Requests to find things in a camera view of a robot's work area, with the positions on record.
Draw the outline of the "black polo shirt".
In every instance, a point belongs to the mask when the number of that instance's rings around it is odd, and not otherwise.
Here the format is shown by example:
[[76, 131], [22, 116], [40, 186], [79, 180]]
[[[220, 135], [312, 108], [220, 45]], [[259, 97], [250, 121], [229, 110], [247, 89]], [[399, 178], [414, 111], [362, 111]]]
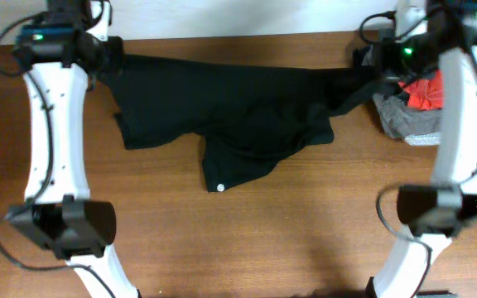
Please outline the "black polo shirt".
[[304, 147], [330, 144], [333, 117], [399, 87], [369, 66], [298, 69], [216, 65], [126, 55], [100, 76], [118, 105], [128, 150], [194, 133], [205, 139], [206, 189], [222, 192], [270, 174]]

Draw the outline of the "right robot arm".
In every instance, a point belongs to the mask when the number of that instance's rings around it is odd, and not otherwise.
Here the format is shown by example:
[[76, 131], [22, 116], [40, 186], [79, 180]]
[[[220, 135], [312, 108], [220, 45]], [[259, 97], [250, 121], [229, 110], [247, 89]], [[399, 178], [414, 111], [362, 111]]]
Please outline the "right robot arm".
[[392, 186], [400, 228], [367, 297], [418, 297], [432, 263], [477, 222], [477, 1], [400, 1], [394, 35], [373, 42], [386, 79], [409, 84], [440, 71], [441, 140], [428, 185]]

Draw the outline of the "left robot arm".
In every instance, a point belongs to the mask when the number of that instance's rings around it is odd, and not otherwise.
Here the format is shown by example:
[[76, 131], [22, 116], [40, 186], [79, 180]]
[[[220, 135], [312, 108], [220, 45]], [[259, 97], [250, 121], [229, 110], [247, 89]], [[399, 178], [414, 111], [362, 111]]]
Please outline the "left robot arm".
[[108, 35], [112, 13], [108, 1], [50, 1], [23, 22], [13, 54], [29, 97], [31, 166], [25, 201], [7, 221], [92, 297], [137, 297], [113, 245], [114, 208], [91, 199], [84, 168], [84, 99], [122, 50]]

